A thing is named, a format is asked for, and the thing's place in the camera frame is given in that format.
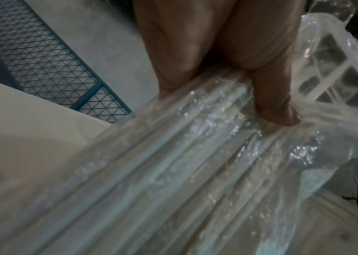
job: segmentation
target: crumpled plastic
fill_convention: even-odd
[[[285,254],[304,201],[358,158],[358,41],[336,17],[302,18],[300,125],[260,119],[247,74],[214,67],[0,199],[0,254]]]

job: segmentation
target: metal mesh panel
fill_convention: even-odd
[[[98,80],[19,0],[0,0],[0,59],[25,92],[66,107]]]
[[[101,87],[79,111],[110,123],[117,122],[128,113],[105,87]]]

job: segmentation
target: plastic bag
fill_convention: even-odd
[[[348,37],[329,16],[304,17],[293,82],[311,68],[326,81],[325,31]],[[358,157],[358,108],[301,93],[302,123],[283,128],[255,115],[250,82],[211,69],[0,199],[0,254],[284,254],[303,202]]]

